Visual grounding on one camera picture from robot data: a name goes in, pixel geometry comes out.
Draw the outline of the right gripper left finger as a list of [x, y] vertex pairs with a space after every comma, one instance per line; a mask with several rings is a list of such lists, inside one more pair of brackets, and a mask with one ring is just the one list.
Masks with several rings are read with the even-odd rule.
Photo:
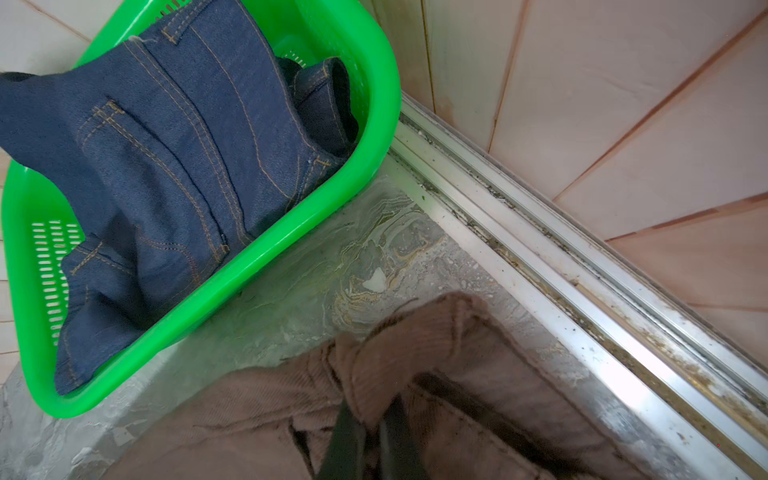
[[362, 480], [366, 469], [367, 430], [347, 402], [341, 404], [317, 480]]

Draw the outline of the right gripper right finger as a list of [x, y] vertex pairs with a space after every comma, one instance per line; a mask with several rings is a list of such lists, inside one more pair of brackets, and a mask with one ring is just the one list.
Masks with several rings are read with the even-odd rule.
[[380, 479], [429, 479], [400, 397], [392, 401], [380, 422], [379, 447]]

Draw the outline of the brown corduroy trousers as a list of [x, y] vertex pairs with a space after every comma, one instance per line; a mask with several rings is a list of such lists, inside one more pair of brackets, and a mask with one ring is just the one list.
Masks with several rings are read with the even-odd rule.
[[340, 334], [276, 367], [226, 374], [158, 420], [109, 479], [316, 479], [341, 404], [379, 425], [396, 398], [429, 479], [646, 479], [649, 470], [477, 296], [441, 295], [363, 340]]

